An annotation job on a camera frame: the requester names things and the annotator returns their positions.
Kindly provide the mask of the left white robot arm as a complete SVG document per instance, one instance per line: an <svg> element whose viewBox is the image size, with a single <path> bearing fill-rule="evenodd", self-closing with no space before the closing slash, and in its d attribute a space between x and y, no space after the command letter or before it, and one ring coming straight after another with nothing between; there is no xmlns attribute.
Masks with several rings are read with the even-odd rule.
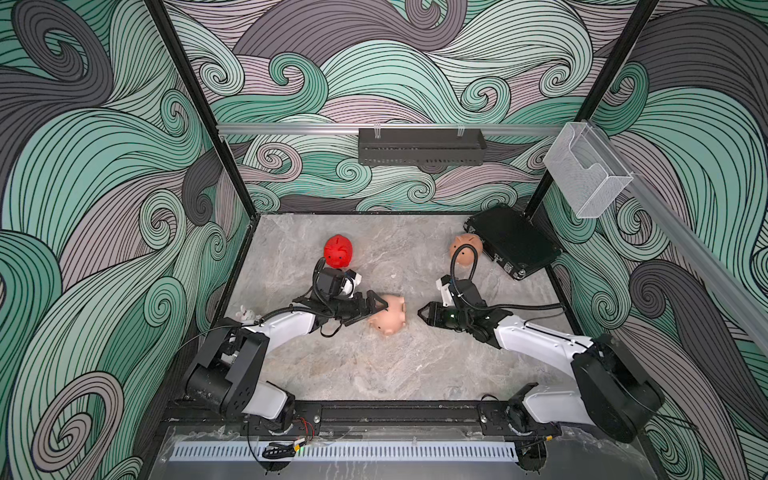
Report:
<svg viewBox="0 0 768 480"><path fill-rule="evenodd" d="M354 271L319 262L309 290L288 306L263 315L244 310L240 320L222 319L205 335L184 374L184 393L226 418L245 414L284 420L295 398L260 379L266 357L298 337L321 330L330 320L349 326L394 304L372 290L359 291L361 281Z"/></svg>

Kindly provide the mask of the red piggy bank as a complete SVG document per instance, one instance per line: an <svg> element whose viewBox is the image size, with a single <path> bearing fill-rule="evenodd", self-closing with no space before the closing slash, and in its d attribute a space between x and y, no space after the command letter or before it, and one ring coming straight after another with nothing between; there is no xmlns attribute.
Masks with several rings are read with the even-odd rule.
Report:
<svg viewBox="0 0 768 480"><path fill-rule="evenodd" d="M323 256L328 266L334 269L347 268L353 258L351 241L343 235L332 236L325 244Z"/></svg>

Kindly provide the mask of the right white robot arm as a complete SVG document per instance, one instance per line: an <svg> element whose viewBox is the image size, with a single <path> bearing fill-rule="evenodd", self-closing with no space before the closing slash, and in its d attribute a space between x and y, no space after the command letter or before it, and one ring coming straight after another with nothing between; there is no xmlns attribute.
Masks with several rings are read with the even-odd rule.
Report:
<svg viewBox="0 0 768 480"><path fill-rule="evenodd" d="M540 435L547 426L567 424L630 443L663 406L661 387L614 336L590 338L537 325L519 316L519 305L487 304L470 280L445 275L436 285L440 300L418 312L427 325L526 355L574 381L571 391L531 382L510 398L507 416L515 434Z"/></svg>

